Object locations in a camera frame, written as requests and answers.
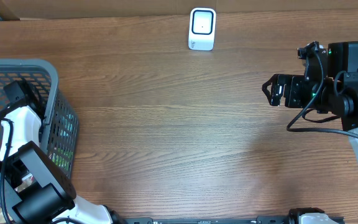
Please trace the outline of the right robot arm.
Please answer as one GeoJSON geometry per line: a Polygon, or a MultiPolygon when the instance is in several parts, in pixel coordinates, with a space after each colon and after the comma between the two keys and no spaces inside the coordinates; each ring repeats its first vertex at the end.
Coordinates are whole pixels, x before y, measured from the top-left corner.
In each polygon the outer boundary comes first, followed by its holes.
{"type": "Polygon", "coordinates": [[[294,133],[319,132],[348,136],[358,164],[358,41],[336,42],[324,48],[312,42],[297,50],[304,61],[303,75],[274,74],[262,85],[271,106],[285,99],[287,108],[301,111],[287,124],[294,133]],[[294,128],[311,111],[332,116],[322,123],[340,119],[341,129],[294,128]]]}

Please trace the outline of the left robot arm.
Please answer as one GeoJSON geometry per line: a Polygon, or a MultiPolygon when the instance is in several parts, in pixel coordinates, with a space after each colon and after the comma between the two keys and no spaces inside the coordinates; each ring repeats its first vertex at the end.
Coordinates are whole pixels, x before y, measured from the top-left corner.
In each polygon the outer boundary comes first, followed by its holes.
{"type": "Polygon", "coordinates": [[[44,114],[30,85],[4,87],[9,104],[0,112],[0,206],[7,223],[123,223],[104,205],[76,194],[71,180],[39,148],[44,114]]]}

